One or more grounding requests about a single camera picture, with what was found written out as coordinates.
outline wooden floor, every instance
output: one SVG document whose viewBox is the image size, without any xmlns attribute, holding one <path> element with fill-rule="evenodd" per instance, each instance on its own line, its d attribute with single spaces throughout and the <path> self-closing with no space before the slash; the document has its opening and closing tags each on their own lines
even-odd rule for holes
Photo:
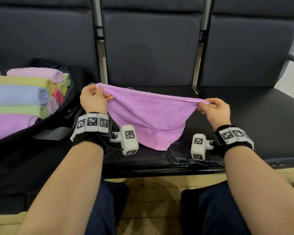
<svg viewBox="0 0 294 235">
<path fill-rule="evenodd" d="M 287 182 L 294 183 L 294 168 L 277 171 Z M 123 181 L 130 189 L 117 235 L 181 235 L 181 191 L 186 188 L 210 186 L 224 180 L 225 174 L 108 180 Z M 0 235 L 16 234 L 24 216 L 25 212 L 17 215 L 0 215 Z"/>
</svg>

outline pink towel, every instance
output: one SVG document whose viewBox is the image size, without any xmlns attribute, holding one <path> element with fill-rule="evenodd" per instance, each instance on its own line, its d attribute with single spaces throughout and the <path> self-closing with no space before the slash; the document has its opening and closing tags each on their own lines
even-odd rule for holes
<svg viewBox="0 0 294 235">
<path fill-rule="evenodd" d="M 33 115 L 0 114 L 0 139 L 31 127 L 37 119 Z"/>
<path fill-rule="evenodd" d="M 55 89 L 55 91 L 52 93 L 52 96 L 55 98 L 59 105 L 63 103 L 63 95 L 59 89 Z"/>
<path fill-rule="evenodd" d="M 8 70 L 7 76 L 43 77 L 50 79 L 54 84 L 64 81 L 63 73 L 53 68 L 14 68 Z"/>
<path fill-rule="evenodd" d="M 198 98 L 160 95 L 98 83 L 114 99 L 108 103 L 108 112 L 118 126 L 134 126 L 139 143 L 165 151 L 179 139 L 185 122 L 196 110 Z"/>
<path fill-rule="evenodd" d="M 46 106 L 50 114 L 53 114 L 59 108 L 59 104 L 53 96 L 49 97 Z"/>
</svg>

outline wrist-mounted device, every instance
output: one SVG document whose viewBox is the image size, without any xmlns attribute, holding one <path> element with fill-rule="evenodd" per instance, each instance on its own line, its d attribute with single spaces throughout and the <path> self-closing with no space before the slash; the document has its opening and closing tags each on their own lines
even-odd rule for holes
<svg viewBox="0 0 294 235">
<path fill-rule="evenodd" d="M 235 146 L 246 146 L 254 150 L 254 142 L 244 130 L 235 125 L 220 126 L 214 133 L 215 140 L 207 140 L 204 134 L 197 133 L 193 136 L 191 154 L 197 161 L 204 161 L 206 156 L 220 155 Z"/>
<path fill-rule="evenodd" d="M 75 130 L 71 136 L 73 145 L 82 141 L 98 144 L 122 151 L 124 155 L 135 154 L 139 148 L 133 125 L 123 125 L 120 132 L 112 132 L 112 119 L 108 115 L 91 112 L 78 118 Z M 114 148 L 111 143 L 121 143 L 121 149 Z"/>
</svg>

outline stack of towels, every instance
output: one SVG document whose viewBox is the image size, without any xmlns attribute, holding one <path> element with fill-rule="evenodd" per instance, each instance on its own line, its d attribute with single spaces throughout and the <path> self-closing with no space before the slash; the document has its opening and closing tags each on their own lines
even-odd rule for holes
<svg viewBox="0 0 294 235">
<path fill-rule="evenodd" d="M 11 69 L 0 76 L 0 139 L 53 114 L 70 85 L 69 74 L 51 68 Z"/>
</svg>

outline folded towel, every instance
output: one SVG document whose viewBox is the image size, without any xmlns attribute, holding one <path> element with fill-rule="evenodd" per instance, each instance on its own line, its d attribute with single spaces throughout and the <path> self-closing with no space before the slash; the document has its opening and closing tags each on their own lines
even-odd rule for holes
<svg viewBox="0 0 294 235">
<path fill-rule="evenodd" d="M 108 112 L 117 125 L 133 125 L 138 142 L 160 151 L 167 150 L 179 139 L 186 120 L 199 102 L 209 104 L 199 98 L 160 95 L 101 83 L 98 86 L 114 97 L 108 103 Z"/>
<path fill-rule="evenodd" d="M 44 105 L 48 91 L 39 86 L 0 85 L 0 106 Z"/>
<path fill-rule="evenodd" d="M 68 73 L 63 73 L 63 79 L 67 87 L 71 85 L 70 75 Z"/>
<path fill-rule="evenodd" d="M 63 103 L 63 95 L 59 89 L 55 89 L 52 93 L 52 96 L 55 98 L 57 103 L 61 105 Z"/>
<path fill-rule="evenodd" d="M 7 76 L 43 77 L 52 83 L 63 82 L 63 73 L 53 68 L 14 68 L 7 71 Z"/>
<path fill-rule="evenodd" d="M 34 115 L 0 114 L 0 139 L 31 127 L 37 120 Z"/>
<path fill-rule="evenodd" d="M 0 114 L 34 115 L 42 119 L 50 115 L 46 106 L 0 106 Z"/>
<path fill-rule="evenodd" d="M 53 114 L 59 108 L 59 104 L 57 103 L 57 101 L 55 100 L 53 96 L 49 97 L 49 100 L 46 106 L 50 114 Z"/>
<path fill-rule="evenodd" d="M 51 96 L 55 90 L 52 82 L 43 77 L 7 77 L 0 76 L 0 84 L 2 85 L 26 85 L 26 86 L 40 86 L 48 91 L 48 96 Z"/>
<path fill-rule="evenodd" d="M 63 96 L 66 95 L 66 92 L 68 89 L 67 89 L 66 84 L 64 82 L 55 84 L 55 87 L 61 91 Z"/>
</svg>

